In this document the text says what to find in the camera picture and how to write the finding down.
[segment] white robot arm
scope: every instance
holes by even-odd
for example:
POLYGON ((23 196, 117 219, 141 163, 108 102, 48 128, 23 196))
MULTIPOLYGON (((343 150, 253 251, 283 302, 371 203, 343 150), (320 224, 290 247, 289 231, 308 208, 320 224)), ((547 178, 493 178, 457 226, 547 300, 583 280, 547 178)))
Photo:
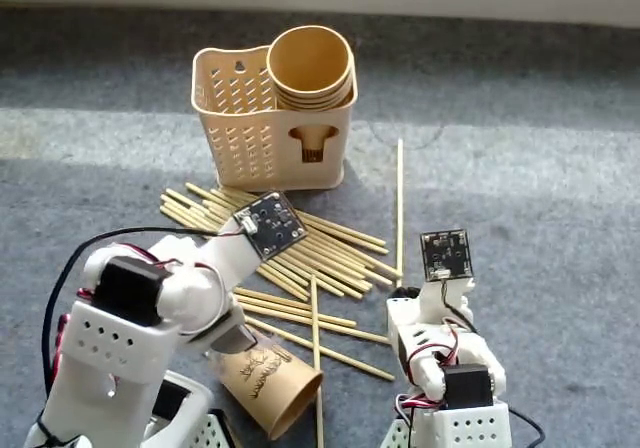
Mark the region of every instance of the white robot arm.
POLYGON ((113 244, 94 252, 25 448, 216 446, 223 430, 209 414, 211 392, 167 371, 169 361, 180 345, 252 347, 232 288, 305 235, 286 199, 270 193, 200 247, 166 236, 149 250, 113 244))
POLYGON ((422 235, 426 282, 388 301, 389 339, 411 384, 381 448, 510 448, 505 370, 475 332, 464 230, 422 235))

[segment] stacked paper cups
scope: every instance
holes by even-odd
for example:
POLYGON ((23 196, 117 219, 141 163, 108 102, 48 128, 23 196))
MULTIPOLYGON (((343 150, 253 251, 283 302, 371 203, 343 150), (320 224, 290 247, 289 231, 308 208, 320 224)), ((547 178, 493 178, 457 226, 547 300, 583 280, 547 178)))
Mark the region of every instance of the stacked paper cups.
MULTIPOLYGON (((324 26, 300 26, 282 33, 267 53, 267 69, 278 107, 327 111, 347 103, 354 80, 353 53, 347 41, 324 26)), ((303 162, 321 162, 324 142, 335 135, 328 125, 297 127, 303 162)))

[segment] circuit board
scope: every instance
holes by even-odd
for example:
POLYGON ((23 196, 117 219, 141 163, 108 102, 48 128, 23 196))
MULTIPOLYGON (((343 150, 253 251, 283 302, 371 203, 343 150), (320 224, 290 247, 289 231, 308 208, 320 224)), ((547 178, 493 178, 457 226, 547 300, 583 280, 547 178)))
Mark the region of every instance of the circuit board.
POLYGON ((423 233, 420 245, 427 281, 438 281, 446 272, 450 280, 473 277, 466 230, 423 233))
POLYGON ((263 260, 276 256, 307 236, 307 229, 282 193, 268 193, 236 212, 240 224, 247 217, 257 230, 249 241, 263 260))

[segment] plastic basket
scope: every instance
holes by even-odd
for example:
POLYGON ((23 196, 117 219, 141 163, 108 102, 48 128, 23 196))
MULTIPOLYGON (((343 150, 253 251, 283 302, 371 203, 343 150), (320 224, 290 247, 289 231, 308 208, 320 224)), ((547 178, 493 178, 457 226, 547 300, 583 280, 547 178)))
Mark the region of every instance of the plastic basket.
POLYGON ((333 188, 344 175, 351 110, 358 98, 355 72, 351 93, 339 108, 276 109, 268 49, 207 48, 194 57, 191 103, 200 115, 218 182, 247 191, 333 188), (335 128, 320 162, 304 163, 302 143, 290 134, 309 125, 335 128))

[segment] black wire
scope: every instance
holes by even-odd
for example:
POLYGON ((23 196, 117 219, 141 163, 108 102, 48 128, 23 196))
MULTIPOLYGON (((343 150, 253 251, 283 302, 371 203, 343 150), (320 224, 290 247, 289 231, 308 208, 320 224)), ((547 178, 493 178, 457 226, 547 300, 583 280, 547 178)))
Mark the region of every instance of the black wire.
POLYGON ((449 304, 449 302, 447 301, 447 281, 446 280, 442 280, 441 293, 442 293, 442 303, 444 304, 444 306, 451 313, 453 313, 455 316, 460 318, 462 320, 462 322, 465 325, 467 325, 467 328, 469 328, 472 333, 475 333, 477 335, 478 334, 478 330, 476 330, 476 327, 473 326, 473 323, 471 323, 469 321, 469 319, 466 316, 464 316, 460 310, 458 310, 455 306, 452 306, 451 304, 449 304))
MULTIPOLYGON (((478 335, 478 330, 476 330, 476 327, 473 326, 473 323, 471 323, 469 321, 469 319, 464 316, 460 310, 458 310, 455 306, 451 306, 448 302, 447 302, 447 281, 443 280, 442 281, 442 303, 444 303, 444 306, 446 306, 449 311, 451 311, 451 313, 453 313, 454 315, 456 315, 458 318, 460 318, 464 324, 467 325, 467 327, 476 335, 478 335)), ((542 429, 542 427, 536 422, 534 421, 532 418, 529 418, 527 415, 525 415, 524 413, 520 413, 517 410, 514 410, 513 408, 509 407, 509 411, 517 416, 518 418, 520 418, 522 421, 528 423, 529 425, 531 425, 531 427, 536 430, 538 432, 538 438, 535 439, 533 442, 529 443, 527 445, 527 448, 534 448, 538 445, 541 445, 544 440, 547 439, 547 435, 545 434, 544 430, 542 429)))
POLYGON ((411 448, 411 432, 413 431, 413 415, 415 414, 415 407, 411 408, 411 416, 409 417, 409 437, 407 439, 407 448, 411 448))
POLYGON ((544 432, 542 427, 536 421, 534 421, 533 419, 529 418, 524 413, 520 413, 518 410, 516 410, 514 408, 509 407, 509 412, 512 415, 515 415, 518 418, 520 418, 522 421, 524 421, 524 422, 528 423, 529 425, 531 425, 531 427, 538 432, 538 438, 536 438, 534 441, 529 443, 527 445, 527 448, 534 448, 536 446, 539 446, 544 442, 544 440, 547 439, 546 433, 544 432))
POLYGON ((51 393, 51 387, 53 386, 53 368, 51 366, 51 345, 50 345, 50 336, 51 336, 51 322, 53 320, 53 311, 56 305, 56 301, 60 296, 60 292, 62 291, 62 287, 64 286, 64 282, 67 280, 69 273, 73 269, 73 265, 78 261, 78 258, 82 255, 82 252, 87 249, 89 246, 97 243, 99 241, 105 240, 107 238, 113 238, 114 236, 126 235, 129 233, 143 233, 143 232, 155 232, 155 233, 175 233, 181 235, 203 235, 203 236, 219 236, 217 233, 207 231, 207 230, 198 230, 195 228, 173 228, 173 227, 162 227, 162 226, 138 226, 132 228, 122 228, 119 230, 108 231, 106 233, 102 233, 100 235, 94 236, 93 238, 88 239, 78 246, 69 260, 67 260, 66 265, 62 269, 56 284, 53 286, 53 290, 49 295, 49 301, 47 302, 47 308, 44 312, 44 321, 42 324, 42 340, 41 340, 41 349, 42 349, 42 371, 44 373, 44 386, 47 393, 47 397, 49 393, 51 393))

